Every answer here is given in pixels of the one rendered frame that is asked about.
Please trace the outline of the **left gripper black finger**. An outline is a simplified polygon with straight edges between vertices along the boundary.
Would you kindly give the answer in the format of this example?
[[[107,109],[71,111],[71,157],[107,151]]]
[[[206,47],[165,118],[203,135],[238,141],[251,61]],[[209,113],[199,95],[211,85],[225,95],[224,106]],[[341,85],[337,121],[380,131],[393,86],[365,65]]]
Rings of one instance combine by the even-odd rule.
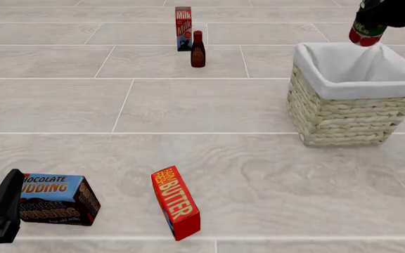
[[[7,221],[20,224],[20,194],[24,174],[12,169],[0,184],[0,225]]]

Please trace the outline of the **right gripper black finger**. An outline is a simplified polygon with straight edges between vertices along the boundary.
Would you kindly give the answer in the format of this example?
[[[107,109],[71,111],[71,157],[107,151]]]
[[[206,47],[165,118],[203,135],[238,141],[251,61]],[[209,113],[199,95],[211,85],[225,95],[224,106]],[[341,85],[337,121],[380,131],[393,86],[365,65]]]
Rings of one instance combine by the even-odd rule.
[[[387,0],[362,0],[356,12],[356,22],[365,26],[386,26]]]

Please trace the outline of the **tomato sauce can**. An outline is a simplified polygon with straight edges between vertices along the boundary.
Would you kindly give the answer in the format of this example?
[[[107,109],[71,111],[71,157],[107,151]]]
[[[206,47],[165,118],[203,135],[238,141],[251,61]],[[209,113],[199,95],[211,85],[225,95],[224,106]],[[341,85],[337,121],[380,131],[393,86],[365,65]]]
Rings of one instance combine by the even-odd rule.
[[[374,46],[380,41],[386,29],[387,26],[380,24],[374,18],[364,17],[357,12],[349,31],[349,40],[357,46]]]

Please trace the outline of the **woven basket with white liner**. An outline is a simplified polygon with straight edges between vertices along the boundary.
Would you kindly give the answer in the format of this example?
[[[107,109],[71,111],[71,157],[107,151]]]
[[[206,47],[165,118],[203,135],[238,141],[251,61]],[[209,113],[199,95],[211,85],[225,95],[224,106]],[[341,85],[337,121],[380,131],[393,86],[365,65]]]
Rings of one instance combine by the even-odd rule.
[[[383,44],[297,44],[287,109],[305,145],[380,145],[405,118],[405,58]]]

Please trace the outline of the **dark red sauce bottle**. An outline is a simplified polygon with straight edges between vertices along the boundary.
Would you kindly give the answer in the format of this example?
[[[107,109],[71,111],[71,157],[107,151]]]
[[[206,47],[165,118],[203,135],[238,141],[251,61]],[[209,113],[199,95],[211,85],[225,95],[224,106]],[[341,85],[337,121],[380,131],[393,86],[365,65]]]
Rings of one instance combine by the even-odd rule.
[[[191,49],[191,66],[196,68],[204,67],[206,63],[205,46],[203,43],[203,32],[193,33],[193,45]]]

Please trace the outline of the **chocolate pudding box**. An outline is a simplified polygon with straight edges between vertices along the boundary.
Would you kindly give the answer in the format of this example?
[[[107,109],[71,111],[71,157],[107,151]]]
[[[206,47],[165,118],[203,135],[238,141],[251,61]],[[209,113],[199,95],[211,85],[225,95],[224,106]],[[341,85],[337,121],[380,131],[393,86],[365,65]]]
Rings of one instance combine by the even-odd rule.
[[[85,176],[25,174],[20,194],[24,222],[91,226],[100,208]]]

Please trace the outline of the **red butter box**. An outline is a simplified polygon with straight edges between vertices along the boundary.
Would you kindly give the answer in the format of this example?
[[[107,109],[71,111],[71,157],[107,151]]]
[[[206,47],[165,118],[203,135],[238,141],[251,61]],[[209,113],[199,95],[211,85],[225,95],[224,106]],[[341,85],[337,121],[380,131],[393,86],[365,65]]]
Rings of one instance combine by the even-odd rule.
[[[153,190],[176,241],[200,231],[200,210],[176,166],[151,175]]]

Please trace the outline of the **red and blue milk carton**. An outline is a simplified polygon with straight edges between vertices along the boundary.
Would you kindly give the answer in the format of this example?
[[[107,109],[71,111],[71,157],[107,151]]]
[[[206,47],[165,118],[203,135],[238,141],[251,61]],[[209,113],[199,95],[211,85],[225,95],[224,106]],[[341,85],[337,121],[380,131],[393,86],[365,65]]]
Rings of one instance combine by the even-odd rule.
[[[191,7],[175,8],[176,45],[178,51],[190,51],[192,48]]]

